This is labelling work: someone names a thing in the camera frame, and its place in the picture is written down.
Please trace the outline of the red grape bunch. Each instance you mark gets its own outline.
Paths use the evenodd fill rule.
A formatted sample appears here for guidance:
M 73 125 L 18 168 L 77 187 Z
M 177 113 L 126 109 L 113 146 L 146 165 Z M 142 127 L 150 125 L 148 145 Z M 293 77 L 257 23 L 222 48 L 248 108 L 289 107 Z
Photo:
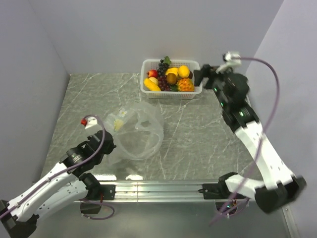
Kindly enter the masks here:
M 166 76 L 161 76 L 158 78 L 158 86 L 161 91 L 171 91 L 170 84 L 167 82 Z

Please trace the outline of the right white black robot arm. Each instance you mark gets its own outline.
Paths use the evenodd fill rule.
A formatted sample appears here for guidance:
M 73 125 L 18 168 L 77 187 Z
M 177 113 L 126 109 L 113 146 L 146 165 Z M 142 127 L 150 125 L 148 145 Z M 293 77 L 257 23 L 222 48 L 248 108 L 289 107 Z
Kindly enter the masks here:
M 266 137 L 259 117 L 247 101 L 250 90 L 247 77 L 231 69 L 217 72 L 210 65 L 194 70 L 193 75 L 195 86 L 207 78 L 204 88 L 215 93 L 225 123 L 253 157 L 263 178 L 254 180 L 231 172 L 219 177 L 217 189 L 210 190 L 204 184 L 200 193 L 204 197 L 213 194 L 226 199 L 234 194 L 253 199 L 266 214 L 295 201 L 307 183 L 284 164 Z

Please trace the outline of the yellow bell pepper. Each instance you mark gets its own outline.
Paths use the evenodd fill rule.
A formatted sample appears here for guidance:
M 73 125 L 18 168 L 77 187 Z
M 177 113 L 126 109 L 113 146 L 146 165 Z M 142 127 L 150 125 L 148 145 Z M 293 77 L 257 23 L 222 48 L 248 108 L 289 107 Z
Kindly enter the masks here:
M 165 72 L 165 75 L 169 75 L 170 73 L 173 73 L 173 74 L 175 74 L 176 76 L 178 76 L 178 68 L 177 68 L 177 67 L 169 68 L 169 69 Z

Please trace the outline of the yellow fruit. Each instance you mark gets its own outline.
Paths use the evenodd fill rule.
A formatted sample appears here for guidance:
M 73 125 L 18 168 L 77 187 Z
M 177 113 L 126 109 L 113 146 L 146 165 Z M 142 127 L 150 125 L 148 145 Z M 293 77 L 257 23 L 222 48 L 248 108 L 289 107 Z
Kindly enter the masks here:
M 146 78 L 144 80 L 144 86 L 150 91 L 155 91 L 155 92 L 160 91 L 160 88 L 154 82 L 152 82 L 149 78 Z
M 178 68 L 178 75 L 181 78 L 188 78 L 190 75 L 190 70 L 186 65 L 182 65 Z

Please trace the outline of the brown kiwi fruit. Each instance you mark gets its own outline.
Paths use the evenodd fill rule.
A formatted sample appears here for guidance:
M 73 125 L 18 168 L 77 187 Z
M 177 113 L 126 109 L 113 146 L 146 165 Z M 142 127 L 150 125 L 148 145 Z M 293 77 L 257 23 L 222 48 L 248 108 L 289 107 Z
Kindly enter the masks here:
M 170 85 L 175 85 L 177 83 L 177 76 L 174 73 L 169 73 L 166 76 L 166 81 Z

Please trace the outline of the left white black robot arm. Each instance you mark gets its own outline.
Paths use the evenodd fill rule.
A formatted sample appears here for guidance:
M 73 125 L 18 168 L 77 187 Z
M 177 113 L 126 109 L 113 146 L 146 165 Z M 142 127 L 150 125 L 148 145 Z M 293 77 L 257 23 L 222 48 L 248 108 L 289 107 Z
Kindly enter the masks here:
M 11 238 L 28 238 L 37 223 L 77 200 L 103 199 L 89 171 L 114 149 L 113 136 L 100 130 L 69 149 L 38 182 L 16 198 L 0 202 L 0 222 Z

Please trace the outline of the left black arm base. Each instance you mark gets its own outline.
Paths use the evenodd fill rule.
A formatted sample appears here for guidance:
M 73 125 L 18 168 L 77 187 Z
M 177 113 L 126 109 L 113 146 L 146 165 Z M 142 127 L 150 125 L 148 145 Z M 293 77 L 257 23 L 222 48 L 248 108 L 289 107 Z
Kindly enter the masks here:
M 104 201 L 114 200 L 115 188 L 114 184 L 101 185 L 91 173 L 83 174 L 79 180 L 85 184 L 88 190 L 87 195 L 80 204 L 80 211 L 83 216 L 96 215 L 101 211 Z

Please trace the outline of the orange spiky pineapple toy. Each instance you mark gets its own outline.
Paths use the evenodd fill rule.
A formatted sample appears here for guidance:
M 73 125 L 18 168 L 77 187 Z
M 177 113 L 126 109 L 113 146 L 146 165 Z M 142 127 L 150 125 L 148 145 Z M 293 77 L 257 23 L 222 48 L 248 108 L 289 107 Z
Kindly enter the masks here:
M 173 92 L 194 92 L 195 86 L 190 78 L 183 78 L 177 80 L 175 85 L 170 85 Z

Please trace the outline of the dark purple grape bunch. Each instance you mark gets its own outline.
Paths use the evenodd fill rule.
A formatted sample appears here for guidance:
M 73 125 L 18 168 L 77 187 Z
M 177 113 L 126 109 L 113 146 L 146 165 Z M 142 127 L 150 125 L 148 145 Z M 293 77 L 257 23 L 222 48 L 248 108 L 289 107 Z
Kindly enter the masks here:
M 171 60 L 169 56 L 165 56 L 164 59 L 161 59 L 157 68 L 158 76 L 159 77 L 164 76 L 166 71 L 169 69 L 170 65 L 171 65 Z

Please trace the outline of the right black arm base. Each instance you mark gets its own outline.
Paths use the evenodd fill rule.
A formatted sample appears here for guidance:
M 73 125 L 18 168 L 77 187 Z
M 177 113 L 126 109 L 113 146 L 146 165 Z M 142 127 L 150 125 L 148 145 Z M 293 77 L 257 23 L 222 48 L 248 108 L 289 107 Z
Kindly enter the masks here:
M 217 182 L 217 183 L 203 183 L 202 188 L 198 190 L 199 193 L 203 195 L 204 200 L 224 200 L 224 202 L 216 202 L 216 209 L 218 212 L 221 211 L 221 208 L 224 204 L 226 204 L 227 199 L 230 197 L 231 192 L 226 187 L 225 183 Z M 229 204 L 226 205 L 224 212 L 227 212 L 231 208 L 233 208 L 227 215 L 232 216 L 237 213 L 237 203 L 239 199 L 245 199 L 246 197 L 237 194 Z

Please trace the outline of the transparent plastic bag with fruit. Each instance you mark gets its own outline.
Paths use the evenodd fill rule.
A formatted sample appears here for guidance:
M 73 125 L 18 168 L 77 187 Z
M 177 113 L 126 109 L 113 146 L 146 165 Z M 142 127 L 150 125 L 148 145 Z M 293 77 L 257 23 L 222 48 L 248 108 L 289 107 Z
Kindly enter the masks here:
M 135 102 L 109 114 L 104 126 L 116 148 L 107 155 L 108 163 L 141 161 L 154 155 L 164 139 L 163 125 L 160 109 L 147 102 Z

